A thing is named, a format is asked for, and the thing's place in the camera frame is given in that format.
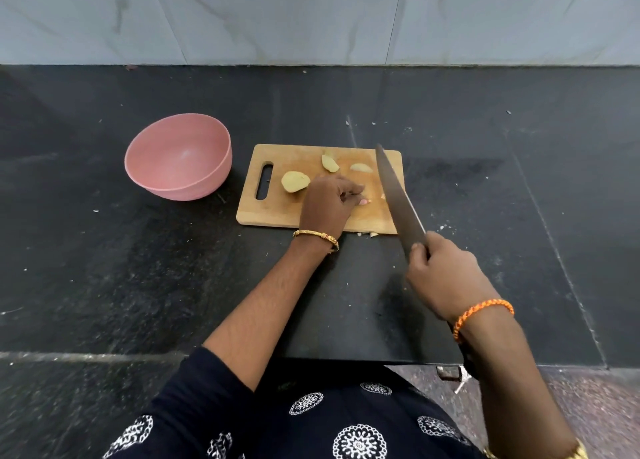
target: cutting board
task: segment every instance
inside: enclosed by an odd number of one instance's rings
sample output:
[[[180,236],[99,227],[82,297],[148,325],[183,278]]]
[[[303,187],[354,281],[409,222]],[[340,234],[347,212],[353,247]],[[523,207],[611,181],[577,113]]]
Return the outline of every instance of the cutting board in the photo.
[[[322,165],[324,151],[328,151],[338,163],[340,174],[365,185],[363,195],[369,200],[369,204],[359,205],[353,209],[344,230],[397,234],[387,201],[382,198],[383,190],[378,177],[376,151],[373,149],[258,144],[253,148],[249,171],[244,180],[236,214],[237,221],[242,225],[298,228],[302,201],[307,190],[293,194],[287,193],[282,187],[282,176],[287,171],[301,171],[313,180],[318,175],[331,174]],[[385,152],[404,188],[402,155],[399,151]],[[354,163],[364,163],[374,172],[352,171],[350,167]],[[273,165],[269,190],[264,200],[258,200],[256,194],[260,176],[262,169],[268,164]]]

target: large kitchen knife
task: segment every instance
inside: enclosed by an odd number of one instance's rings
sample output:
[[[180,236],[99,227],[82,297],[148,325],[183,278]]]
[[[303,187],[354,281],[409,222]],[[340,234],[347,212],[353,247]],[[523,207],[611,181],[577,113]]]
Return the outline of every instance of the large kitchen knife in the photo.
[[[396,176],[396,172],[391,166],[385,150],[378,144],[376,146],[376,163],[378,164],[378,174],[382,182],[382,189],[385,191],[385,198],[389,205],[389,212],[394,221],[398,237],[402,243],[404,256],[409,260],[411,246],[414,243],[426,245],[424,227],[415,212],[409,196],[406,195],[400,181]]]

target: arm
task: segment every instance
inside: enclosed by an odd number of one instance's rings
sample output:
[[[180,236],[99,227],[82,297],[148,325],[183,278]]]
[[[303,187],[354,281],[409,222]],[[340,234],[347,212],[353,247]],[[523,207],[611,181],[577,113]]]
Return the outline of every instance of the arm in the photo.
[[[313,180],[300,229],[337,239],[353,207],[367,202],[360,195],[363,189],[341,176]],[[258,386],[300,294],[331,247],[313,235],[293,239],[284,257],[204,342],[251,390]]]
[[[454,324],[471,306],[500,298],[470,252],[427,233],[407,279],[440,318]],[[489,449],[500,459],[564,459],[578,441],[536,367],[518,322],[502,306],[473,314],[460,330],[479,375]]]

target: white marble wall tile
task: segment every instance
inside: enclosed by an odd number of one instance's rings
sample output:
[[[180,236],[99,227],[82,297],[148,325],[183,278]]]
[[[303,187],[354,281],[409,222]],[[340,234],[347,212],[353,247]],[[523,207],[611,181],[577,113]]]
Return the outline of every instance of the white marble wall tile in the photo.
[[[640,0],[400,0],[390,64],[640,64]]]
[[[0,64],[183,64],[158,0],[0,0]]]
[[[191,64],[384,64],[397,0],[160,0]]]

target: plastic bowl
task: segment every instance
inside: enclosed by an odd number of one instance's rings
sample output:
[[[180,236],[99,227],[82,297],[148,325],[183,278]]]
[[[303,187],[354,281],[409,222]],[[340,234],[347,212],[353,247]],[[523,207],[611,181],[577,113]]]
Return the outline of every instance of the plastic bowl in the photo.
[[[129,177],[155,195],[189,201],[207,196],[231,171],[231,137],[218,119],[177,114],[143,129],[129,144]]]

